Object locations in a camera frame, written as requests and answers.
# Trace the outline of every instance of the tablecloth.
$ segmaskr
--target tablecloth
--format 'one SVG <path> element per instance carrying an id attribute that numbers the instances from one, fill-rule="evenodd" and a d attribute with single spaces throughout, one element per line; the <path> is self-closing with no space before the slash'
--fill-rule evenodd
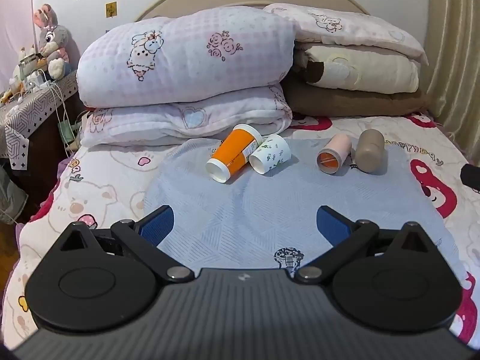
<path id="1" fill-rule="evenodd" d="M 63 100 L 78 91 L 76 71 L 57 82 Z M 48 89 L 30 93 L 19 105 L 17 112 L 9 118 L 6 114 L 17 102 L 14 100 L 0 108 L 0 158 L 9 158 L 13 170 L 26 170 L 28 159 L 28 137 L 61 104 L 58 96 Z"/>

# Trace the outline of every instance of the bed sheet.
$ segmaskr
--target bed sheet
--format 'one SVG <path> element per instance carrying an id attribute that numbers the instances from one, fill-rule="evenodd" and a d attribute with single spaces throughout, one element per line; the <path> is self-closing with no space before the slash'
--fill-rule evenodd
<path id="1" fill-rule="evenodd" d="M 463 301 L 451 330 L 475 348 L 480 347 L 478 306 L 480 289 L 480 192 L 465 187 L 460 169 L 467 163 L 458 149 L 424 115 L 407 117 L 338 118 L 294 117 L 283 136 L 296 139 L 329 138 L 343 132 L 358 138 L 376 128 L 386 144 L 398 145 L 409 156 L 410 168 L 444 218 L 458 247 L 466 273 L 459 280 Z M 35 332 L 24 297 L 25 283 L 69 222 L 82 220 L 91 228 L 109 227 L 123 218 L 143 216 L 143 195 L 170 147 L 81 148 L 62 173 L 48 214 L 22 230 L 20 261 L 6 289 L 2 334 L 13 348 Z"/>

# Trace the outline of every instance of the beige curtain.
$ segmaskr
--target beige curtain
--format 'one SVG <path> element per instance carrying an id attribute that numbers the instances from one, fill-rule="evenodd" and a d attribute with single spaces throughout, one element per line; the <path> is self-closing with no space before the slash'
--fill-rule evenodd
<path id="1" fill-rule="evenodd" d="M 430 111 L 468 160 L 480 165 L 480 0 L 430 0 L 421 88 Z"/>

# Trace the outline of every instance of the stuffed rabbit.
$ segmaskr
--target stuffed rabbit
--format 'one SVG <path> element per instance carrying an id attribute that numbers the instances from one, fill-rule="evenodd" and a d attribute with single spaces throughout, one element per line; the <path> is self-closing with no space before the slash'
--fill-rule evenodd
<path id="1" fill-rule="evenodd" d="M 59 80 L 71 71 L 65 51 L 68 42 L 67 29 L 58 25 L 57 15 L 49 4 L 44 4 L 35 11 L 33 21 L 42 30 L 38 51 L 46 57 L 51 78 Z"/>

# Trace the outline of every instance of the plush toy eye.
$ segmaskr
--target plush toy eye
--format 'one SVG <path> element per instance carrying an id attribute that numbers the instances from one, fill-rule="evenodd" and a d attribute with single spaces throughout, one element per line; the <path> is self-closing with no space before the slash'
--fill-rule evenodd
<path id="1" fill-rule="evenodd" d="M 46 35 L 45 35 L 45 40 L 47 42 L 51 42 L 53 40 L 53 38 L 55 38 L 53 32 L 47 32 Z"/>

